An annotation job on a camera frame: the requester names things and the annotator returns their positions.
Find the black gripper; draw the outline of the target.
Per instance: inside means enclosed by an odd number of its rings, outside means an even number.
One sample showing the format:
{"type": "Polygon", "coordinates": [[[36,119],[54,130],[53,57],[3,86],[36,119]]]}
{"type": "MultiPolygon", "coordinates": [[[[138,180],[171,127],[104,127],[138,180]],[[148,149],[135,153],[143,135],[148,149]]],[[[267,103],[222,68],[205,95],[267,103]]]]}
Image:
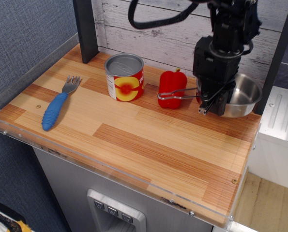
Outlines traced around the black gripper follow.
{"type": "Polygon", "coordinates": [[[195,46],[193,74],[200,82],[199,113],[223,116],[235,87],[240,57],[222,58],[211,51],[212,37],[202,37],[195,46]]]}

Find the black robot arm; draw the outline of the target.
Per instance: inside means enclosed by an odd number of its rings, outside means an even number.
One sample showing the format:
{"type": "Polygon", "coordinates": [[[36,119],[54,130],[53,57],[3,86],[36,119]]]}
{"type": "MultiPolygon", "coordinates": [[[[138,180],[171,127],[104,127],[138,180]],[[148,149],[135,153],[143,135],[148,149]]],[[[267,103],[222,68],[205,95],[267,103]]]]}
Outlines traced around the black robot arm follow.
{"type": "Polygon", "coordinates": [[[255,0],[211,0],[212,36],[195,46],[193,74],[197,78],[199,113],[242,117],[253,110],[262,89],[239,73],[241,57],[253,49],[261,22],[255,0]]]}

